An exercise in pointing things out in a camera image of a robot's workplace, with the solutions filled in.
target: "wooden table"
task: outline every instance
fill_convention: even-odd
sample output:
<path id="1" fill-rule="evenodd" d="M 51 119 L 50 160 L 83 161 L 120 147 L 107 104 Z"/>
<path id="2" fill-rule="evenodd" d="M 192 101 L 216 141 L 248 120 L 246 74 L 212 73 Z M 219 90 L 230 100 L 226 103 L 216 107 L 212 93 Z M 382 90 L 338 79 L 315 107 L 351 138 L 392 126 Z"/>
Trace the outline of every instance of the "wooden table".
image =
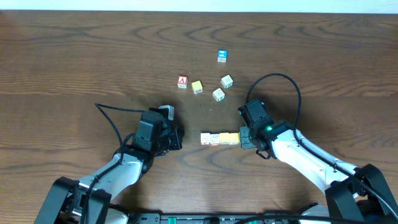
<path id="1" fill-rule="evenodd" d="M 325 204 L 295 169 L 239 146 L 200 146 L 200 133 L 235 132 L 237 108 L 262 75 L 290 75 L 303 94 L 298 128 L 358 166 L 372 163 L 398 198 L 398 17 L 350 14 L 3 11 L 0 14 L 0 223 L 32 223 L 55 179 L 106 164 L 116 135 L 94 103 L 170 104 L 183 149 L 156 159 L 115 200 L 165 213 L 299 209 Z M 217 50 L 226 49 L 226 63 Z M 204 92 L 177 89 L 177 76 Z M 230 74 L 217 103 L 212 91 Z M 273 77 L 252 99 L 294 120 L 293 86 Z M 108 111 L 123 136 L 139 114 Z"/>

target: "black cable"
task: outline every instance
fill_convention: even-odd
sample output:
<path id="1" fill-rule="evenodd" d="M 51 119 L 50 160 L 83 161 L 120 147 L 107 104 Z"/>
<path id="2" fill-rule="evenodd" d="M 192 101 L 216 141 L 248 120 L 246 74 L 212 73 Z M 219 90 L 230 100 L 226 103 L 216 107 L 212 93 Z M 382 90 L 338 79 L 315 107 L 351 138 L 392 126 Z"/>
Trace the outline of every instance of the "black cable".
<path id="1" fill-rule="evenodd" d="M 365 222 L 360 222 L 356 220 L 347 220 L 342 218 L 331 218 L 331 217 L 318 217 L 311 215 L 260 215 L 256 217 L 245 218 L 240 220 L 235 224 L 245 224 L 253 221 L 264 221 L 264 220 L 309 220 L 309 221 L 319 221 L 319 222 L 332 222 L 340 224 L 364 224 Z"/>
<path id="2" fill-rule="evenodd" d="M 116 108 L 116 107 L 113 107 L 113 106 L 106 106 L 106 105 L 102 105 L 102 104 L 99 104 L 99 103 L 95 103 L 95 106 L 104 115 L 104 117 L 109 121 L 109 123 L 111 124 L 112 128 L 114 129 L 114 132 L 116 133 L 116 135 L 118 137 L 118 140 L 119 140 L 119 143 L 120 143 L 120 159 L 115 164 L 111 165 L 106 170 L 102 171 L 100 174 L 98 174 L 98 175 L 96 175 L 94 177 L 94 180 L 91 182 L 90 186 L 88 187 L 88 190 L 86 191 L 85 202 L 83 204 L 83 209 L 81 210 L 81 217 L 80 217 L 80 223 L 81 224 L 84 224 L 84 222 L 85 222 L 87 208 L 88 208 L 88 199 L 90 198 L 90 194 L 91 194 L 91 191 L 93 190 L 94 185 L 96 183 L 98 183 L 98 181 L 100 180 L 101 177 L 103 177 L 109 171 L 113 170 L 118 165 L 122 164 L 124 152 L 126 151 L 126 147 L 125 146 L 126 146 L 127 142 L 131 139 L 131 137 L 134 135 L 134 133 L 127 135 L 124 138 L 124 141 L 122 142 L 122 138 L 120 136 L 120 132 L 119 132 L 118 128 L 116 127 L 116 125 L 114 125 L 113 121 L 105 113 L 105 111 L 101 109 L 101 107 L 112 109 L 112 110 L 118 110 L 118 111 L 138 112 L 138 113 L 144 112 L 144 110 L 130 110 L 130 109 L 124 109 L 124 108 Z"/>
<path id="3" fill-rule="evenodd" d="M 263 79 L 265 79 L 267 77 L 271 77 L 271 76 L 279 76 L 279 77 L 284 77 L 284 78 L 288 79 L 294 85 L 294 87 L 295 87 L 295 89 L 297 91 L 298 106 L 297 106 L 297 112 L 296 112 L 296 119 L 294 121 L 294 127 L 293 127 L 293 135 L 294 135 L 294 138 L 297 141 L 297 143 L 299 143 L 300 146 L 302 146 L 307 152 L 309 152 L 310 154 L 312 154 L 313 156 L 315 156 L 316 158 L 318 158 L 322 162 L 324 162 L 324 163 L 328 164 L 329 166 L 333 167 L 335 170 L 342 172 L 344 175 L 347 175 L 348 178 L 350 178 L 351 180 L 353 180 L 354 182 L 356 182 L 357 184 L 362 186 L 365 190 L 367 190 L 368 192 L 373 194 L 376 198 L 378 198 L 390 210 L 390 212 L 392 213 L 394 218 L 396 220 L 398 220 L 398 215 L 397 215 L 396 211 L 394 211 L 394 209 L 387 203 L 387 200 L 384 199 L 384 197 L 381 196 L 381 194 L 377 190 L 374 190 L 372 187 L 368 186 L 367 184 L 365 184 L 361 180 L 357 179 L 353 174 L 350 174 L 348 171 L 340 168 L 337 165 L 337 163 L 332 163 L 332 162 L 328 161 L 327 159 L 323 158 L 322 156 L 318 155 L 317 153 L 313 152 L 311 149 L 309 149 L 302 142 L 301 139 L 299 139 L 299 137 L 297 136 L 297 121 L 299 120 L 300 110 L 301 110 L 301 92 L 300 92 L 299 86 L 294 82 L 294 80 L 292 80 L 287 75 L 284 75 L 284 74 L 281 74 L 281 73 L 271 73 L 271 74 L 268 74 L 268 75 L 264 75 L 263 77 L 259 78 L 256 82 L 254 82 L 253 85 L 250 87 L 250 89 L 248 91 L 248 95 L 246 97 L 246 103 L 249 103 L 250 93 L 253 91 L 253 89 L 257 85 L 257 83 L 259 83 L 261 80 L 263 80 Z"/>

